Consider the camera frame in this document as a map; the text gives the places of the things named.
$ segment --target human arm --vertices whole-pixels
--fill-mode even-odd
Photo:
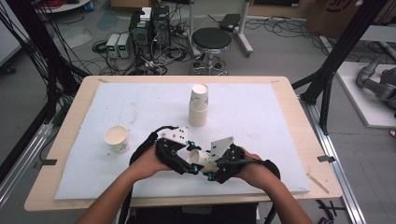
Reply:
[[[254,154],[248,152],[245,152],[245,154],[252,159],[260,159],[259,156]],[[245,180],[255,188],[264,190],[273,202],[282,223],[312,223],[312,220],[293,198],[286,186],[265,166],[247,164],[236,177]]]
[[[158,161],[153,146],[122,172],[76,223],[111,223],[132,185],[163,170],[170,169]]]

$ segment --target paper cup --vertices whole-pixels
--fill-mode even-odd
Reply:
[[[211,161],[209,158],[209,153],[202,150],[193,149],[187,157],[187,162],[203,165],[204,168],[201,170],[202,173],[216,172],[219,168],[217,167],[216,163]]]
[[[125,153],[129,150],[128,132],[122,126],[114,126],[105,133],[105,142],[116,153]]]
[[[206,125],[207,122],[207,114],[209,111],[209,107],[203,111],[195,111],[191,107],[189,109],[189,123],[194,127],[202,127]]]
[[[190,108],[195,111],[203,111],[209,107],[209,88],[205,84],[192,86]]]

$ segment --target black stool seat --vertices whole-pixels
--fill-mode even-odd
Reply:
[[[200,51],[224,51],[231,44],[230,36],[213,27],[203,28],[192,34],[192,44]]]

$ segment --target wooden table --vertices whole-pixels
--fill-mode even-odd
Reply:
[[[324,199],[341,197],[342,191],[329,163],[319,162],[323,150],[311,125],[285,77],[86,77],[70,107],[58,136],[47,157],[56,165],[43,166],[26,200],[28,211],[87,208],[93,200],[54,200],[62,179],[67,156],[78,136],[78,130],[90,108],[96,89],[102,82],[123,83],[262,83],[271,84],[283,117],[290,130],[297,153],[304,167],[311,191],[294,195],[296,199]],[[172,197],[135,199],[132,206],[188,205],[212,203],[248,203],[270,201],[267,196],[233,195],[205,197]]]

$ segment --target stool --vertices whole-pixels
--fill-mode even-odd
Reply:
[[[202,55],[192,61],[190,74],[201,75],[201,71],[205,71],[207,75],[211,75],[212,71],[216,71],[218,76],[228,74],[225,62],[213,55],[230,47],[231,38],[226,32],[213,27],[199,29],[192,34],[191,43]]]

